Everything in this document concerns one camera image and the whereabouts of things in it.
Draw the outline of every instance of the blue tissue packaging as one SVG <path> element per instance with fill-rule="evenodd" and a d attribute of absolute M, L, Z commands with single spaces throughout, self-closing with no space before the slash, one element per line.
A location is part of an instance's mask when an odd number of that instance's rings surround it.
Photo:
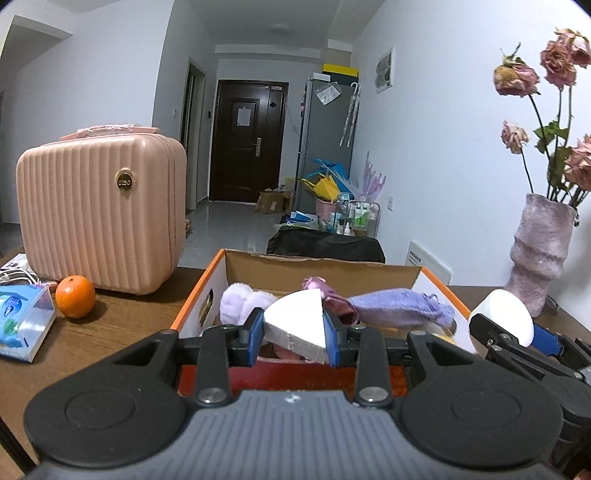
<path fill-rule="evenodd" d="M 46 286 L 0 286 L 0 355 L 32 362 L 55 318 Z"/>

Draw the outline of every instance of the flower stem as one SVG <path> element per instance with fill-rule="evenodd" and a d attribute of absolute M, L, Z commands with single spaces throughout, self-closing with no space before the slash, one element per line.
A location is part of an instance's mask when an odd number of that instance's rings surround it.
<path fill-rule="evenodd" d="M 552 159 L 550 158 L 550 153 L 548 152 L 548 146 L 546 145 L 546 133 L 544 130 L 544 124 L 542 123 L 542 117 L 540 117 L 540 111 L 538 110 L 538 106 L 535 104 L 535 100 L 533 95 L 528 95 L 531 100 L 531 104 L 534 106 L 535 114 L 538 117 L 538 122 L 540 123 L 540 129 L 542 130 L 542 139 L 544 141 L 544 149 L 546 151 L 546 157 L 548 157 L 548 165 L 552 168 Z M 546 189 L 546 198 L 550 200 L 550 182 L 548 182 L 548 188 Z"/>
<path fill-rule="evenodd" d="M 527 163 L 525 162 L 525 153 L 523 152 L 523 148 L 521 149 L 521 156 L 523 157 L 523 166 L 525 168 L 525 174 L 527 175 L 527 180 L 530 183 L 531 193 L 534 193 L 534 186 L 531 183 L 530 172 L 527 170 Z"/>
<path fill-rule="evenodd" d="M 577 208 L 579 204 L 582 202 L 582 200 L 579 199 L 579 195 L 581 195 L 581 193 L 584 194 L 584 191 L 581 190 L 581 187 L 577 187 L 577 189 L 574 191 L 574 196 L 572 200 L 569 202 L 569 205 L 572 208 Z"/>
<path fill-rule="evenodd" d="M 569 143 L 569 136 L 570 136 L 570 126 L 573 123 L 573 86 L 569 87 L 569 124 L 566 128 L 569 130 L 566 134 L 566 140 L 564 140 L 564 146 L 566 147 Z"/>
<path fill-rule="evenodd" d="M 558 123 L 558 128 L 560 128 L 560 117 L 562 116 L 562 90 L 558 90 L 558 115 L 556 116 L 556 122 Z M 559 136 L 556 135 L 556 144 L 554 145 L 554 157 L 553 161 L 556 162 L 556 152 L 558 151 L 558 139 Z M 552 165 L 552 171 L 550 174 L 550 179 L 552 179 L 552 175 L 554 173 L 555 165 Z M 558 202 L 558 187 L 556 185 L 552 185 L 552 198 Z"/>
<path fill-rule="evenodd" d="M 564 195 L 562 195 L 562 198 L 560 199 L 560 203 L 564 202 L 564 199 L 566 198 L 567 195 L 570 195 L 571 198 L 573 198 L 573 196 L 570 193 L 570 189 L 572 188 L 572 185 L 565 185 L 565 187 L 567 188 L 566 192 L 564 192 Z"/>

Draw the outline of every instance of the dried rose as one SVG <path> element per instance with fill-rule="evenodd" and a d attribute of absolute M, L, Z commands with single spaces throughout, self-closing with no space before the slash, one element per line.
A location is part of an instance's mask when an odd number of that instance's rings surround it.
<path fill-rule="evenodd" d="M 557 41 L 549 41 L 540 54 L 540 64 L 546 69 L 548 80 L 560 90 L 572 86 L 577 79 L 577 70 L 571 61 L 569 49 Z"/>
<path fill-rule="evenodd" d="M 584 69 L 591 65 L 591 48 L 587 37 L 569 28 L 556 29 L 554 33 L 558 35 L 558 43 L 567 47 L 572 63 Z"/>
<path fill-rule="evenodd" d="M 566 160 L 564 177 L 583 190 L 591 190 L 591 137 L 585 135 Z"/>
<path fill-rule="evenodd" d="M 500 95 L 524 97 L 538 93 L 538 87 L 535 85 L 540 82 L 540 77 L 533 68 L 528 67 L 525 63 L 513 63 L 506 60 L 503 65 L 495 68 L 493 82 Z"/>
<path fill-rule="evenodd" d="M 530 141 L 527 132 L 518 125 L 510 124 L 505 120 L 501 131 L 501 140 L 511 153 L 521 154 L 523 146 Z"/>

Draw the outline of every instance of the hallway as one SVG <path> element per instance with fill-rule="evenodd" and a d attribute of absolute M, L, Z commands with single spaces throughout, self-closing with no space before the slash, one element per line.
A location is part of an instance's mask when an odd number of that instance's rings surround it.
<path fill-rule="evenodd" d="M 266 253 L 281 215 L 255 213 L 254 205 L 200 202 L 187 218 L 193 230 L 178 266 L 206 268 L 220 248 Z"/>

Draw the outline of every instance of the lavender towel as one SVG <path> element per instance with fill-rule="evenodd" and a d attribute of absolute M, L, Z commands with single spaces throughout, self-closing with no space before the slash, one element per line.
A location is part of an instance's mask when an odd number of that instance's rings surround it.
<path fill-rule="evenodd" d="M 414 327 L 433 322 L 455 330 L 454 309 L 441 304 L 436 295 L 407 288 L 379 290 L 349 298 L 359 313 L 359 321 L 375 327 Z"/>

